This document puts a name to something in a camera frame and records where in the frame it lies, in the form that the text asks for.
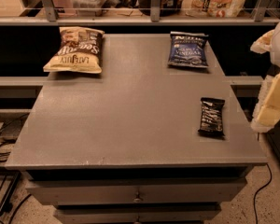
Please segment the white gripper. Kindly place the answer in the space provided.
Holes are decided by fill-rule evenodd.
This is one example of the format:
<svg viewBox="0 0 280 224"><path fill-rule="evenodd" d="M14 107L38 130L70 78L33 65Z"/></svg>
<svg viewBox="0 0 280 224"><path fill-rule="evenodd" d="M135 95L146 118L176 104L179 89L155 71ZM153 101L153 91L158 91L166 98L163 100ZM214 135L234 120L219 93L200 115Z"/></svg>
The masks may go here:
<svg viewBox="0 0 280 224"><path fill-rule="evenodd" d="M272 37L273 30L270 30L258 38L252 44L250 50L258 54L269 51L271 49ZM257 133L268 132L280 120L280 74L273 79L264 104L266 106L257 105L253 112L251 128Z"/></svg>

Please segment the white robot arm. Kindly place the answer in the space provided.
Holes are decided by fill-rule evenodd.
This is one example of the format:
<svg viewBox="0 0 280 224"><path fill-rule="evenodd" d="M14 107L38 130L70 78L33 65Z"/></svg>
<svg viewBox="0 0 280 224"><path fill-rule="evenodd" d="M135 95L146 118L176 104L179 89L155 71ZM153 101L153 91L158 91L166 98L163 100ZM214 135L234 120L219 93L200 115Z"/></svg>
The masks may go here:
<svg viewBox="0 0 280 224"><path fill-rule="evenodd" d="M280 68L280 22L276 27L255 41L250 50L259 54L270 53L271 64ZM259 90L251 121L257 133L266 133L280 120L280 72L267 75Z"/></svg>

